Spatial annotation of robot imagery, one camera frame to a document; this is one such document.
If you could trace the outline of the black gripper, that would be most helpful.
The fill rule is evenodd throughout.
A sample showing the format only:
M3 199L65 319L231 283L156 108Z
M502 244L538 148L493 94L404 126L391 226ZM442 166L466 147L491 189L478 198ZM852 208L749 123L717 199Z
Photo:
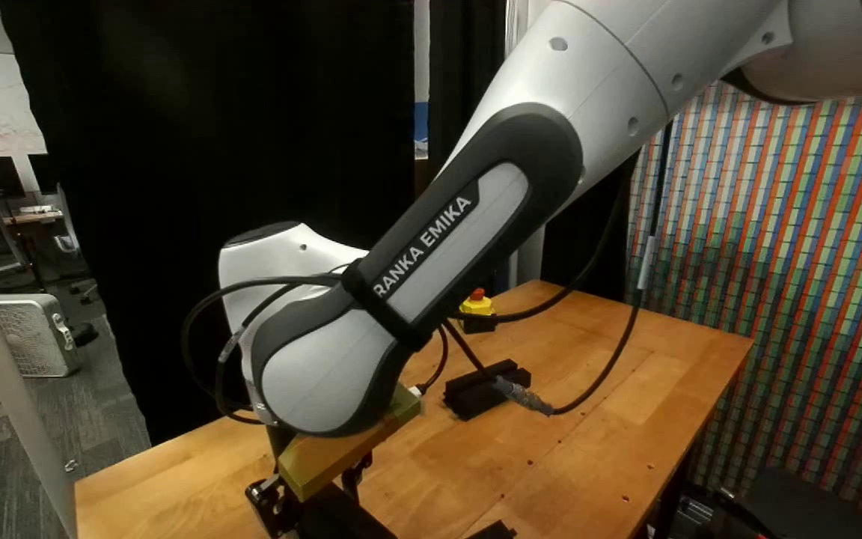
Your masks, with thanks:
M327 484L298 509L298 539L395 539L395 532L360 502L360 481L369 466L370 455L363 455L342 472L339 484Z

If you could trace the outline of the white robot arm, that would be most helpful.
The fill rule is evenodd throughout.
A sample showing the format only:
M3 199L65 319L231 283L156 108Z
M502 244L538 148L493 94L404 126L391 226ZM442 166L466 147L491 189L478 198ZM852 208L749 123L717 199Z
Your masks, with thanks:
M633 156L705 84L862 94L862 0L550 0L431 184L369 249L301 222L219 250L228 350L268 451L379 425L473 271Z

